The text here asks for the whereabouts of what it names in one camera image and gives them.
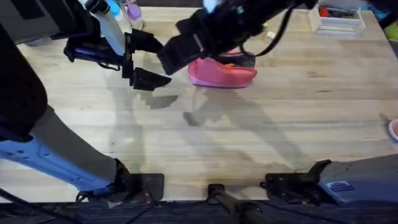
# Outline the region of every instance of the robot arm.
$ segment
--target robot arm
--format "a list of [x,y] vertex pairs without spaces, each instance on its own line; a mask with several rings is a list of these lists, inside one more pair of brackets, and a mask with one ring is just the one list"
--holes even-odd
[[266,174],[270,199],[288,203],[398,203],[398,154],[351,162],[317,162],[308,173]]
[[103,68],[122,67],[122,77],[134,89],[154,91],[171,82],[168,77],[134,68],[131,54],[136,50],[158,53],[163,45],[141,30],[123,33],[105,0],[6,0],[0,22],[16,44],[41,37],[68,39],[64,53],[71,62],[80,59]]
[[[69,59],[120,63],[122,76],[129,78],[134,88],[150,91],[158,87],[159,81],[168,83],[170,79],[134,69],[131,53],[156,52],[161,44],[152,34],[133,30],[132,34],[123,35],[125,46],[120,56],[107,41],[110,37],[101,38],[98,20],[79,2],[64,0],[52,4],[54,1],[32,0],[23,1],[23,6],[15,2],[22,1],[3,1],[0,7],[0,47],[3,55],[7,55],[0,60],[0,157],[68,182],[92,199],[149,200],[142,194],[145,185],[152,198],[160,200],[163,174],[130,174],[117,159],[98,152],[63,124],[48,106],[42,82],[15,43],[43,36],[69,38],[65,48]],[[31,4],[32,11],[23,11],[26,4]],[[56,12],[69,15],[68,24],[60,24]],[[43,23],[53,26],[42,27]],[[23,29],[30,26],[37,29]]]
[[158,54],[166,74],[175,73],[196,58],[215,57],[243,45],[283,10],[291,13],[300,4],[312,8],[317,0],[229,0],[215,8],[209,2],[214,1],[205,1],[208,9],[199,9],[177,22],[180,35],[172,37]]

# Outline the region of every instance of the cable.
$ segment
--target cable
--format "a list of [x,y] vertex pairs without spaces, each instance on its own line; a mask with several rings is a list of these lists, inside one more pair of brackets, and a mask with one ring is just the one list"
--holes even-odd
[[141,217],[143,214],[147,213],[149,210],[153,209],[155,206],[152,205],[151,207],[143,210],[142,212],[140,212],[138,215],[136,215],[134,218],[130,219],[130,221],[126,222],[126,224],[130,224],[134,221],[136,221],[139,217]]
[[148,195],[149,195],[149,200],[150,200],[150,204],[151,204],[152,206],[150,206],[149,208],[147,208],[147,209],[143,210],[142,212],[138,213],[138,215],[136,215],[134,218],[130,219],[130,220],[129,220],[128,222],[126,222],[125,224],[131,224],[131,223],[133,223],[134,221],[136,221],[137,219],[139,219],[139,217],[143,216],[143,214],[147,213],[149,210],[151,210],[151,209],[153,209],[153,208],[155,207],[155,200],[154,200],[154,198],[153,198],[153,196],[152,196],[152,192],[150,192],[149,189],[144,189],[144,190],[148,193]]
[[[87,198],[87,196],[83,196],[83,197],[81,197],[81,198],[79,198],[79,196],[80,196],[80,192],[79,192],[78,196],[76,196],[75,203],[73,203],[72,205],[69,205],[69,204],[61,205],[61,206],[55,205],[55,206],[53,206],[53,207],[52,207],[51,209],[49,209],[49,210],[52,211],[52,212],[58,212],[58,213],[59,213],[60,211],[66,209],[66,208],[68,208],[68,207],[78,205],[80,202],[82,202],[84,199]],[[9,218],[37,217],[37,216],[39,216],[39,215],[40,215],[40,213],[34,213],[33,211],[31,211],[29,214],[14,213],[14,212],[7,211],[7,216],[8,216]]]
[[195,206],[198,206],[198,205],[206,204],[207,202],[208,202],[208,200],[206,199],[206,200],[203,200],[203,201],[192,202],[192,203],[189,203],[188,205],[187,205],[187,204],[181,204],[181,206],[182,206],[182,207],[187,207],[187,206],[189,206],[189,207],[195,207]]
[[52,222],[52,221],[55,221],[55,220],[58,220],[58,218],[51,218],[49,220],[42,221],[42,222],[39,222],[39,223],[36,223],[36,224],[45,224],[45,223],[49,223],[49,222]]
[[[285,34],[285,31],[286,31],[287,25],[289,24],[289,20],[290,20],[290,17],[291,17],[291,15],[292,15],[293,10],[294,10],[296,7],[298,7],[299,5],[300,5],[300,4],[295,4],[295,5],[293,5],[292,7],[290,7],[290,8],[286,11],[286,13],[285,13],[285,15],[284,15],[284,18],[283,18],[283,20],[282,20],[282,23],[280,24],[278,33],[276,33],[275,38],[274,38],[274,39],[272,40],[272,42],[268,45],[267,48],[265,48],[265,49],[264,49],[262,52],[260,52],[259,54],[255,55],[255,57],[264,56],[264,55],[268,54],[271,50],[273,50],[273,49],[275,48],[275,46],[279,43],[279,41],[281,40],[281,38],[282,38],[283,35]],[[252,55],[244,49],[243,44],[241,44],[241,45],[239,46],[239,50],[242,51],[242,53],[243,53],[244,55],[246,55],[246,56],[248,56],[248,57],[252,57]]]
[[13,211],[13,210],[11,210],[11,211],[7,210],[7,211],[4,211],[4,212],[6,212],[6,214],[1,214],[1,215],[4,215],[5,217],[8,217],[8,218],[36,217],[37,215],[39,215],[39,214],[34,213],[32,211],[30,211],[30,213],[17,213],[16,211]]
[[288,209],[288,208],[282,208],[282,207],[280,207],[278,205],[273,205],[273,204],[265,202],[265,201],[260,201],[260,203],[262,203],[264,205],[267,205],[268,207],[274,208],[276,210],[289,212],[289,213],[293,213],[293,214],[296,214],[296,215],[301,215],[301,216],[312,218],[312,219],[316,219],[316,220],[323,220],[323,221],[327,221],[327,222],[330,222],[330,223],[336,223],[336,224],[349,224],[349,223],[346,223],[346,222],[343,222],[343,221],[339,221],[339,220],[335,220],[335,219],[332,219],[332,218],[320,217],[318,215],[312,215],[312,214],[308,214],[308,213],[304,213],[304,212],[299,212],[299,211],[291,210],[291,209]]
[[13,202],[13,203],[15,203],[17,205],[36,210],[36,211],[38,211],[40,213],[43,213],[43,214],[46,214],[46,215],[48,215],[50,217],[61,218],[61,219],[64,219],[64,220],[66,220],[66,221],[68,221],[70,223],[74,223],[74,224],[82,224],[82,222],[74,220],[74,219],[72,219],[72,218],[70,218],[70,217],[68,217],[66,215],[62,215],[62,214],[59,214],[59,213],[56,213],[56,212],[53,212],[53,211],[48,211],[48,210],[46,210],[46,209],[44,209],[44,208],[42,208],[42,207],[40,207],[38,205],[34,205],[33,203],[27,202],[27,201],[25,201],[25,200],[23,200],[23,199],[21,199],[19,197],[16,197],[13,194],[10,194],[9,192],[6,192],[5,190],[3,190],[1,188],[0,188],[0,197],[3,197],[6,200],[8,200],[10,202]]

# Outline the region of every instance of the pink pouch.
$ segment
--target pink pouch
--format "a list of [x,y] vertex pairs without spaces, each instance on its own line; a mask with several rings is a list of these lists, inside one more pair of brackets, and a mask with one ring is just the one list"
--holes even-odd
[[245,88],[257,75],[254,56],[228,52],[216,59],[196,59],[188,66],[192,84],[217,88]]

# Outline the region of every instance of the wooden tabletop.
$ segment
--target wooden tabletop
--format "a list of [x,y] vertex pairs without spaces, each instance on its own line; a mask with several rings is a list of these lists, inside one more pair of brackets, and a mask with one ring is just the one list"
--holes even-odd
[[[145,30],[165,43],[195,9],[142,10]],[[70,63],[65,40],[20,49],[59,117],[131,172],[165,174],[165,200],[203,199],[210,183],[265,198],[257,186],[266,173],[398,153],[385,127],[398,118],[397,59],[373,14],[363,12],[366,30],[357,37],[315,35],[307,14],[294,12],[282,42],[257,60],[254,83],[239,90],[194,87],[182,69],[166,88],[136,91],[121,72]],[[268,43],[260,35],[246,47],[260,52]],[[134,62],[164,73],[154,54],[139,52]],[[0,162],[0,186],[31,202],[76,195],[73,186],[8,161]]]

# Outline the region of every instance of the red object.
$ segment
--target red object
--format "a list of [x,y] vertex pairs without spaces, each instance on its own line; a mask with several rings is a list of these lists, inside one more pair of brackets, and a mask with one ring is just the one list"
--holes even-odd
[[319,8],[319,15],[321,17],[329,17],[329,10],[327,10],[325,7],[320,7]]

